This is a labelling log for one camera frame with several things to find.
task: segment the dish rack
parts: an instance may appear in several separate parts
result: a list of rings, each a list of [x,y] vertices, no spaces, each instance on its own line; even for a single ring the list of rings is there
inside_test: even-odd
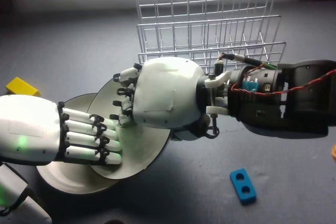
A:
[[[285,42],[276,42],[281,17],[274,0],[135,0],[141,53],[139,63],[183,57],[210,73],[222,52],[276,64]],[[225,70],[242,63],[226,61]]]

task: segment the round plate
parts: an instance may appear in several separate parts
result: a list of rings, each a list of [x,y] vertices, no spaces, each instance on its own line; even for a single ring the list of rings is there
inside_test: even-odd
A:
[[[124,96],[117,95],[117,89],[121,87],[119,83],[110,80],[98,92],[88,113],[104,118],[109,118],[110,114],[118,115],[120,107],[112,103],[124,99]],[[128,178],[146,169],[162,152],[171,136],[170,130],[140,125],[116,127],[116,131],[122,146],[122,163],[115,167],[91,166],[95,172],[109,179]]]
[[[95,96],[95,93],[84,94],[67,101],[65,106],[86,112]],[[89,165],[51,162],[45,166],[37,166],[37,170],[49,185],[69,194],[95,193],[118,182],[98,175]]]

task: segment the red wire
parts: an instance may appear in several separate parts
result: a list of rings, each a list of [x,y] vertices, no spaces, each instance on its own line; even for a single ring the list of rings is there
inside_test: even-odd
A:
[[[249,72],[245,75],[245,77],[246,77],[248,74],[252,73],[253,71],[256,71],[256,70],[262,68],[263,66],[264,66],[264,64],[261,64],[259,67],[256,67],[256,68],[252,69],[251,71],[249,71]],[[235,82],[235,84],[233,84],[231,90],[232,90],[232,91],[243,91],[243,92],[245,92],[245,93],[256,94],[256,95],[286,94],[286,93],[289,93],[289,92],[292,92],[292,91],[305,89],[306,87],[308,87],[308,86],[310,86],[310,85],[312,85],[312,84],[315,84],[315,83],[318,83],[318,82],[322,81],[325,77],[327,77],[327,76],[329,76],[329,75],[331,75],[331,74],[336,74],[336,69],[333,69],[333,70],[329,71],[328,73],[322,75],[321,77],[319,77],[319,78],[317,78],[317,79],[315,79],[315,80],[312,80],[312,81],[310,81],[310,82],[308,82],[308,83],[306,83],[306,84],[304,84],[304,85],[302,85],[302,86],[294,87],[294,88],[291,88],[291,89],[289,89],[289,90],[276,91],[276,92],[272,92],[272,93],[259,93],[259,92],[251,92],[251,91],[248,91],[248,90],[246,90],[246,89],[236,89],[235,87],[237,86],[237,82]]]

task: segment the orange object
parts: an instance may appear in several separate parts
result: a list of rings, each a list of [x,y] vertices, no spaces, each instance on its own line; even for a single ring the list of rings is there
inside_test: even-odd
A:
[[[334,145],[334,148],[332,149],[331,151],[331,155],[332,155],[332,158],[335,160],[336,162],[336,145]]]

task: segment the metal wire basket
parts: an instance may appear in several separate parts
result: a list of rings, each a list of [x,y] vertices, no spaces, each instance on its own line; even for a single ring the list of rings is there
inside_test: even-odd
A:
[[[274,0],[136,0],[139,62],[184,57],[211,72],[222,52],[276,63],[286,44],[275,42],[280,16],[270,16]],[[225,68],[241,63],[226,62]]]

